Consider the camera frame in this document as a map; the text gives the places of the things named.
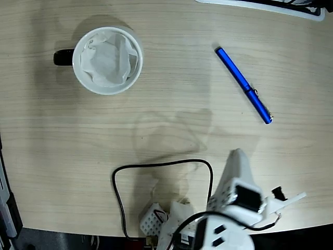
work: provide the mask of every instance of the wooden table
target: wooden table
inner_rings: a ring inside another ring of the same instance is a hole
[[[242,148],[266,195],[307,198],[274,231],[333,222],[333,15],[323,22],[194,0],[21,0],[0,10],[0,132],[25,227],[123,235],[110,174],[121,165],[203,158],[217,185]],[[93,28],[131,27],[145,59],[116,96],[87,91],[53,53]],[[266,126],[214,55],[220,44],[274,114]],[[147,204],[206,206],[208,171],[118,175],[131,236]]]

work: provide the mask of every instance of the blue pen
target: blue pen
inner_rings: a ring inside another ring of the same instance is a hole
[[[244,93],[246,94],[250,102],[253,104],[255,109],[258,111],[259,115],[264,120],[264,122],[266,124],[270,124],[273,120],[273,116],[269,112],[269,110],[265,107],[265,105],[263,105],[263,103],[260,101],[257,91],[250,86],[248,81],[241,74],[239,69],[236,67],[236,65],[233,63],[233,61],[230,59],[230,57],[221,47],[218,47],[215,50],[215,53],[225,64],[225,66],[228,68],[231,74],[234,76],[234,78],[236,79],[240,87],[243,89]]]

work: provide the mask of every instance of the black mug handle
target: black mug handle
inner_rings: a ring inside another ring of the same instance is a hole
[[[71,66],[74,49],[62,49],[53,55],[53,63],[58,66]]]

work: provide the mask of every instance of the black cable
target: black cable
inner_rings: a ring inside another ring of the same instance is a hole
[[[209,200],[210,196],[212,195],[212,188],[213,188],[213,169],[212,166],[205,160],[202,159],[187,159],[187,160],[177,160],[177,161],[171,161],[171,162],[164,162],[164,163],[156,163],[156,164],[134,164],[134,165],[126,165],[126,166],[122,166],[117,168],[113,173],[112,173],[112,186],[114,189],[114,192],[116,193],[116,197],[118,200],[118,204],[119,204],[119,208],[120,208],[120,214],[121,214],[121,226],[123,229],[123,233],[125,235],[125,237],[130,240],[130,241],[137,241],[136,238],[132,238],[129,237],[129,235],[127,234],[127,229],[126,229],[126,216],[125,216],[125,211],[124,211],[124,207],[123,204],[121,202],[120,199],[120,195],[117,189],[117,185],[116,185],[116,174],[117,172],[119,172],[120,170],[123,169],[129,169],[129,168],[151,168],[151,167],[165,167],[165,166],[171,166],[171,165],[176,165],[176,164],[182,164],[182,163],[203,163],[205,164],[208,169],[209,169],[209,174],[210,174],[210,180],[209,180],[209,188],[208,188],[208,198],[207,201]]]
[[[217,212],[217,211],[204,211],[204,212],[199,212],[197,214],[194,214],[192,215],[191,217],[187,218],[186,220],[184,220],[184,222],[182,224],[180,224],[180,226],[176,229],[176,231],[173,233],[172,235],[172,238],[171,238],[171,241],[168,245],[168,247],[166,248],[166,250],[169,250],[170,247],[172,246],[173,242],[175,241],[175,238],[176,236],[187,226],[189,225],[191,222],[195,221],[196,219],[199,219],[201,218],[202,216],[205,216],[205,215],[216,215],[216,216],[221,216],[221,217],[224,217],[224,218],[227,218],[235,223],[237,223],[238,225],[246,228],[246,229],[249,229],[249,230],[252,230],[252,231],[263,231],[263,230],[267,230],[269,228],[272,228],[273,226],[276,225],[276,223],[279,221],[280,219],[280,215],[277,217],[276,221],[271,223],[271,224],[267,224],[263,227],[260,227],[260,228],[255,228],[255,227],[252,227],[252,226],[249,226],[247,224],[245,224],[244,222],[241,222],[237,219],[235,219],[234,217],[232,216],[229,216],[229,215],[226,215],[226,214],[223,214],[221,212]]]
[[[296,0],[291,0],[291,1],[289,1],[289,2],[287,2],[286,4],[292,4],[292,3],[294,3]]]

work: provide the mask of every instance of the white mug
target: white mug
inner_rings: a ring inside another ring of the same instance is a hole
[[[96,33],[100,31],[113,31],[120,33],[127,37],[135,47],[138,54],[138,62],[136,69],[131,77],[129,77],[124,83],[114,86],[114,87],[103,87],[99,86],[93,82],[91,76],[82,70],[81,68],[81,53],[83,52],[84,46]],[[143,46],[139,37],[134,33],[133,30],[122,27],[101,27],[90,31],[85,34],[77,43],[75,49],[62,49],[57,51],[53,55],[53,62],[57,66],[73,66],[74,73],[78,81],[88,90],[100,94],[100,95],[115,95],[127,90],[131,87],[135,81],[138,79],[143,66]]]

